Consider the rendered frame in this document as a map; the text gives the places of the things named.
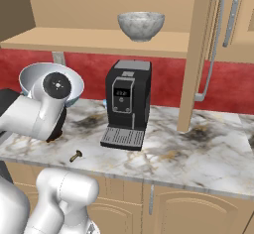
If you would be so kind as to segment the brown mushroom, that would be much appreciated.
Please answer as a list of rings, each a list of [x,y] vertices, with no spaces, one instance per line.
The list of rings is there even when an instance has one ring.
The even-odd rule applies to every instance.
[[[72,163],[75,159],[82,157],[82,151],[76,150],[75,154],[69,159],[69,161]]]

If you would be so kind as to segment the brown sweet potato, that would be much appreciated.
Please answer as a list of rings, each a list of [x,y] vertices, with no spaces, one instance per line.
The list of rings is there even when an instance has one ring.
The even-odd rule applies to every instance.
[[[57,132],[55,132],[54,134],[52,134],[48,139],[47,139],[47,143],[54,141],[55,139],[59,138],[63,133],[63,130],[59,130]]]

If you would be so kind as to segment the grey marbled bowl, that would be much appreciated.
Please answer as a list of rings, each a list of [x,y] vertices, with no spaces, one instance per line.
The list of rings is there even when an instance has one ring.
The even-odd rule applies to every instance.
[[[127,12],[117,16],[122,32],[133,42],[149,42],[163,28],[165,15],[157,12]]]

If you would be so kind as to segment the pale blue grey bowl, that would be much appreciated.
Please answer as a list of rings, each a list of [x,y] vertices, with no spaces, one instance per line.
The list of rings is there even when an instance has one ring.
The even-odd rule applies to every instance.
[[[36,80],[51,72],[60,72],[70,81],[71,92],[65,103],[66,107],[70,107],[77,101],[83,92],[84,82],[77,72],[62,64],[52,62],[37,62],[26,66],[19,75],[22,93],[25,96],[28,96]]]

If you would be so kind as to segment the black coffee machine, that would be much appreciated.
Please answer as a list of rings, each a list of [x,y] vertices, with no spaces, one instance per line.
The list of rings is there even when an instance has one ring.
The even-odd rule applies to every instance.
[[[150,114],[152,63],[120,59],[105,78],[108,126],[100,145],[142,149]]]

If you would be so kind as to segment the open tan cupboard door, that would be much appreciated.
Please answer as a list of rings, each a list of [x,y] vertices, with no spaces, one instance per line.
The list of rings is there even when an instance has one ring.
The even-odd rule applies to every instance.
[[[194,0],[190,26],[190,39],[183,81],[177,130],[189,130],[194,96],[197,92],[198,71],[206,54],[205,38],[208,36],[207,24],[212,0]]]

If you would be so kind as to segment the tan base cupboard door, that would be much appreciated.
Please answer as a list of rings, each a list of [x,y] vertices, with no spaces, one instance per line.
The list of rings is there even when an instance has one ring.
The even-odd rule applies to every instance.
[[[155,186],[155,234],[243,234],[254,202]]]
[[[99,194],[87,207],[101,234],[142,234],[143,184],[104,176],[93,176]]]

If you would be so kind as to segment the closed tan cupboard door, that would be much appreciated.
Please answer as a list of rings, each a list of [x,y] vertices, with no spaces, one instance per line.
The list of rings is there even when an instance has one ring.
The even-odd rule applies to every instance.
[[[226,24],[227,10],[224,0],[224,12],[221,32],[216,50],[216,61],[254,63],[254,0],[240,0],[233,35],[229,46],[222,46]]]

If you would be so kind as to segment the grey wall socket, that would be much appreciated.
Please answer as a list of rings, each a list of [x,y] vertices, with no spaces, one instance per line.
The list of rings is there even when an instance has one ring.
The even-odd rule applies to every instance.
[[[65,58],[63,52],[52,52],[54,63],[65,65]]]

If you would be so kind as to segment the tan open wall cupboard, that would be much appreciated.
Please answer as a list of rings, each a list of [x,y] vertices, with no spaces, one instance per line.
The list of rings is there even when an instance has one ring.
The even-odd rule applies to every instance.
[[[194,0],[0,0],[0,47],[91,54],[184,58]],[[135,43],[120,30],[125,12],[159,12],[162,30]]]

